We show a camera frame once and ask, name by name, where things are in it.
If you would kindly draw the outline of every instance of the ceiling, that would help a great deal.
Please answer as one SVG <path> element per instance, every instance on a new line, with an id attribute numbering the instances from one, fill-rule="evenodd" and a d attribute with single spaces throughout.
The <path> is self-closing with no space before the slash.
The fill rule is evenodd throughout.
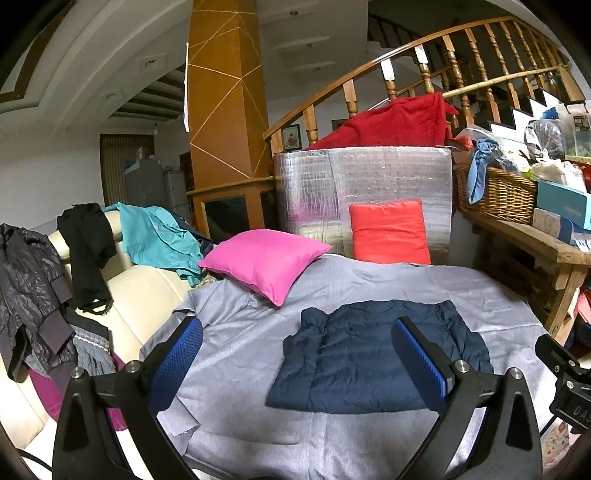
<path id="1" fill-rule="evenodd" d="M 362 64 L 367 1 L 258 0 L 267 99 L 300 95 Z M 192 3 L 78 0 L 24 98 L 0 103 L 0 131 L 148 128 L 172 119 L 182 108 L 184 74 L 176 68 L 185 60 Z"/>

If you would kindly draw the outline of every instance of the plastic bag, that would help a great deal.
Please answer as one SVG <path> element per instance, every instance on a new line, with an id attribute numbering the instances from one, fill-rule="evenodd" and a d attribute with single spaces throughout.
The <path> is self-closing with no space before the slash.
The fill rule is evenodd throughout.
<path id="1" fill-rule="evenodd" d="M 564 158 L 564 144 L 559 120 L 535 120 L 524 131 L 524 142 L 532 160 L 548 151 L 550 158 Z"/>
<path id="2" fill-rule="evenodd" d="M 531 174 L 537 180 L 546 180 L 567 187 L 574 188 L 580 192 L 587 192 L 583 179 L 583 172 L 578 166 L 568 161 L 553 160 L 548 157 L 545 149 L 545 156 L 538 163 L 532 165 Z"/>
<path id="3" fill-rule="evenodd" d="M 477 125 L 471 125 L 461 131 L 461 137 L 468 137 L 471 140 L 488 140 L 497 144 L 493 150 L 493 156 L 502 169 L 517 175 L 528 176 L 530 172 L 530 164 L 526 158 L 522 157 L 519 152 L 512 151 L 506 144 L 503 138 L 498 138 L 488 130 Z"/>

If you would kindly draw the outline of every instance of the cardboard box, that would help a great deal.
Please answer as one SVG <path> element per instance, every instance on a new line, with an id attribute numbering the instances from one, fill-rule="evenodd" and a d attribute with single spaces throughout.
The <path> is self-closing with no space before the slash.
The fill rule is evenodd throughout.
<path id="1" fill-rule="evenodd" d="M 538 184 L 538 208 L 591 230 L 591 194 L 549 181 L 541 180 Z"/>
<path id="2" fill-rule="evenodd" d="M 589 251 L 591 231 L 579 227 L 563 216 L 542 210 L 541 208 L 534 208 L 531 226 L 557 238 L 565 244 L 580 248 L 582 251 Z"/>

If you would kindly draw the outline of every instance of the wicker basket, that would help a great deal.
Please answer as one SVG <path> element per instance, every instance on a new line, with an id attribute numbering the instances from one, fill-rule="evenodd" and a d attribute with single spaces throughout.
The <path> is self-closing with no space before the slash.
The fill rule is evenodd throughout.
<path id="1" fill-rule="evenodd" d="M 485 194 L 479 202 L 470 205 L 466 195 L 469 170 L 470 165 L 456 164 L 453 167 L 460 210 L 483 213 L 497 220 L 531 223 L 538 191 L 537 182 L 502 168 L 488 167 Z"/>

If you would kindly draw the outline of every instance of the staircase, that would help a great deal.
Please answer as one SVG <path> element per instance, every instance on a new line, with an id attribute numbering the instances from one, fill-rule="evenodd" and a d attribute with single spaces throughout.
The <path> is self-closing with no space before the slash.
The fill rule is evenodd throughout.
<path id="1" fill-rule="evenodd" d="M 405 43 L 420 38 L 421 35 L 403 27 L 402 25 L 388 20 L 379 15 L 369 14 L 368 18 L 368 54 L 371 58 L 379 57 L 389 53 L 393 49 L 403 47 Z M 451 88 L 457 88 L 456 80 L 451 76 L 447 78 L 447 86 L 441 81 L 441 76 L 436 76 L 441 70 L 447 69 L 449 64 L 444 55 L 445 44 L 442 42 L 432 42 L 428 44 L 426 55 L 429 65 L 433 65 L 435 74 L 432 74 L 434 90 L 449 91 Z M 467 60 L 457 55 L 459 64 L 468 65 Z M 412 50 L 407 50 L 407 55 L 401 56 L 392 61 L 397 73 L 397 80 L 401 80 L 402 85 L 410 83 L 420 84 L 421 74 L 418 68 L 416 55 Z M 497 137 L 503 138 L 506 144 L 511 144 L 514 149 L 527 151 L 524 141 L 524 129 L 533 120 L 542 117 L 542 113 L 553 106 L 564 101 L 564 98 L 558 97 L 546 92 L 545 90 L 534 89 L 535 99 L 525 95 L 518 96 L 521 109 L 512 107 L 509 104 L 509 95 L 506 89 L 500 85 L 492 86 L 493 95 L 499 105 L 500 121 L 495 122 L 489 110 L 486 108 L 486 100 L 482 95 L 469 95 L 470 108 L 475 112 L 475 124 L 486 128 Z M 376 106 L 386 104 L 389 99 L 385 99 Z M 458 126 L 455 134 L 459 133 L 465 125 Z"/>
<path id="2" fill-rule="evenodd" d="M 378 73 L 387 98 L 372 108 L 395 98 L 441 91 L 459 111 L 447 118 L 455 133 L 466 125 L 480 125 L 513 142 L 517 150 L 525 149 L 529 121 L 561 101 L 583 99 L 568 59 L 548 38 L 514 17 L 417 35 L 371 16 L 368 52 L 377 58 L 327 85 L 273 125 L 265 133 L 272 152 L 283 152 L 282 129 L 302 116 L 309 144 L 314 144 L 319 139 L 315 108 L 338 90 L 353 118 L 358 113 L 355 82 L 377 79 Z M 480 53 L 484 48 L 488 55 Z"/>

